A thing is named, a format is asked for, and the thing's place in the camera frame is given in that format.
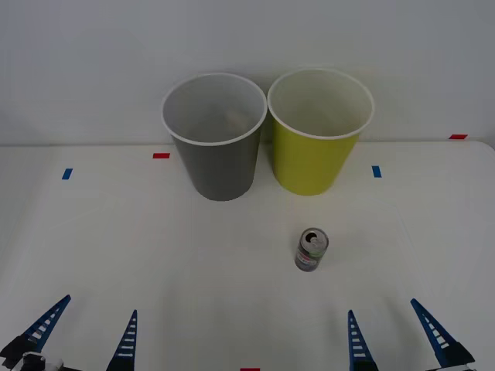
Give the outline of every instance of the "blue tape marker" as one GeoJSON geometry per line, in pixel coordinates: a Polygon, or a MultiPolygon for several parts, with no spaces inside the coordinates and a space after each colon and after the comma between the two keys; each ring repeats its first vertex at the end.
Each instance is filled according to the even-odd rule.
{"type": "Polygon", "coordinates": [[[72,174],[72,169],[66,168],[65,172],[63,172],[62,180],[68,180],[70,178],[70,174],[72,174]]]}
{"type": "Polygon", "coordinates": [[[375,178],[381,178],[380,166],[371,166],[375,178]]]}

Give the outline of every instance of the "soda can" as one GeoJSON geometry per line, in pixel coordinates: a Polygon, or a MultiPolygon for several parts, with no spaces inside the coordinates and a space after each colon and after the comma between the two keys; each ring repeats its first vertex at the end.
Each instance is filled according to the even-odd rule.
{"type": "Polygon", "coordinates": [[[328,247],[328,236],[320,228],[308,228],[302,232],[295,253],[295,265],[305,272],[314,271],[328,247]]]}

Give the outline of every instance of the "white table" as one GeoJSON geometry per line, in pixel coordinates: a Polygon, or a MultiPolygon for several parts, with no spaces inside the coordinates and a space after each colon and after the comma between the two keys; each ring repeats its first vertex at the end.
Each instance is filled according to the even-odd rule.
{"type": "Polygon", "coordinates": [[[0,148],[0,347],[70,294],[44,351],[74,368],[105,370],[136,308],[136,370],[346,370],[353,309],[381,371],[418,371],[438,363],[417,298],[493,369],[491,148],[359,143],[314,197],[275,181],[268,150],[251,189],[216,203],[173,146],[0,148]],[[304,273],[309,226],[330,246],[304,273]]]}

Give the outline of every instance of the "gray cup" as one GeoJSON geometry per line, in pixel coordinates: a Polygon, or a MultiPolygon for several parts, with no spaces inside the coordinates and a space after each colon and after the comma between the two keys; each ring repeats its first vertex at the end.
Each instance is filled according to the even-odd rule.
{"type": "Polygon", "coordinates": [[[174,87],[162,108],[163,124],[201,195],[228,201],[251,187],[268,110],[255,83],[229,73],[199,75],[174,87]]]}

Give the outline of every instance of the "paper cup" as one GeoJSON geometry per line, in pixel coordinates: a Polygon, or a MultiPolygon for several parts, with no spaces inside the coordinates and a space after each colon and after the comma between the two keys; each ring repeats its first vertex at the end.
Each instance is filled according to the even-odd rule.
{"type": "Polygon", "coordinates": [[[163,124],[201,195],[227,201],[251,187],[267,110],[255,83],[229,73],[193,77],[166,95],[163,124]]]}
{"type": "Polygon", "coordinates": [[[374,114],[370,91],[337,70],[296,70],[268,92],[273,170],[287,190],[312,196],[333,183],[374,114]]]}

